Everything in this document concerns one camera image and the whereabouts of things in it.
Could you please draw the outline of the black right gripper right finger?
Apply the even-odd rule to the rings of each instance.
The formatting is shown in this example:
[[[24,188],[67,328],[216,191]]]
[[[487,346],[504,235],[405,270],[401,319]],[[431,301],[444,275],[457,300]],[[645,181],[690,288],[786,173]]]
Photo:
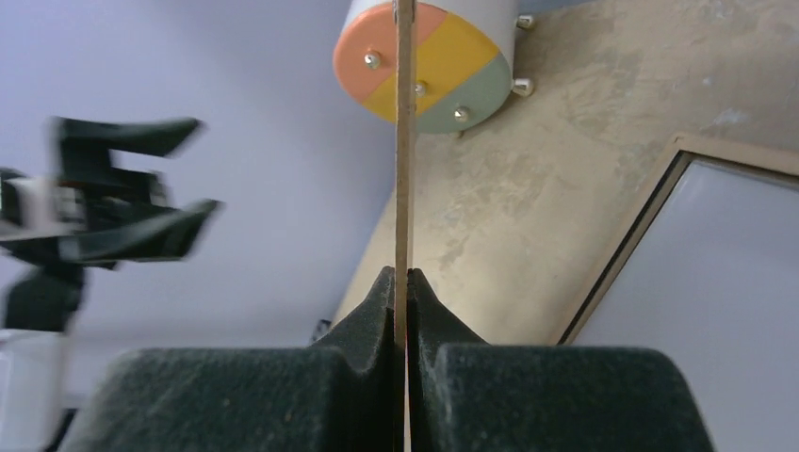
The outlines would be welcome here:
[[[654,349],[499,346],[408,274],[415,451],[710,451],[687,381]]]

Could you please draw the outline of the brown cardboard backing board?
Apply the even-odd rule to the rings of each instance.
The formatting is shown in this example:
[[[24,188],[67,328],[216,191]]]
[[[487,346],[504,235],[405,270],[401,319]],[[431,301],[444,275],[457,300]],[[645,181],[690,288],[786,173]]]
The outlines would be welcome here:
[[[413,162],[416,140],[416,1],[393,3],[397,31],[396,52],[396,201],[395,288],[393,316],[392,384],[393,449],[405,443],[405,381],[407,376],[407,291],[412,261]]]

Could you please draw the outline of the wooden picture frame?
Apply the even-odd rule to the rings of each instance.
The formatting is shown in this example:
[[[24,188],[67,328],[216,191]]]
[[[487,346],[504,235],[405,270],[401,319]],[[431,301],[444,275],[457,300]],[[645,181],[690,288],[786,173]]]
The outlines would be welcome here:
[[[698,160],[720,163],[733,169],[767,172],[774,178],[798,178],[796,151],[687,133],[670,137],[605,249],[546,340],[549,345],[570,345],[575,341],[682,174]]]

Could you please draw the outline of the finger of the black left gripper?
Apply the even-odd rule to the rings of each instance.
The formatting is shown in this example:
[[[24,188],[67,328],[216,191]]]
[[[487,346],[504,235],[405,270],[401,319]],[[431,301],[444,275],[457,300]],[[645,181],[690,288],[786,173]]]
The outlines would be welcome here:
[[[204,225],[221,207],[211,199],[183,209],[156,207],[151,215],[115,228],[62,236],[58,254],[70,263],[179,261],[191,254]]]
[[[191,117],[120,123],[57,117],[54,126],[58,144],[62,147],[164,158],[173,154],[204,123]]]

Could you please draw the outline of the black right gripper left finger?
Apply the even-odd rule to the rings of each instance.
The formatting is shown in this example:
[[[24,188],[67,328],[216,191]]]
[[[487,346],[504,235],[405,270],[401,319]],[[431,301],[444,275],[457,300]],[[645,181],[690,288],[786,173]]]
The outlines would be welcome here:
[[[65,451],[389,451],[392,304],[385,267],[308,347],[123,354],[78,412]]]

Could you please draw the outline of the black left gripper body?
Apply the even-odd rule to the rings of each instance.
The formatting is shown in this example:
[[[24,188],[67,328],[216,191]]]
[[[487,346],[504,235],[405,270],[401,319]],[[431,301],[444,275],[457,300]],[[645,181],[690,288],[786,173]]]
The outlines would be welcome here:
[[[88,269],[167,260],[158,237],[133,241],[129,230],[168,210],[157,171],[30,177],[3,168],[1,248],[32,269],[3,296],[2,328],[64,332],[83,304]]]

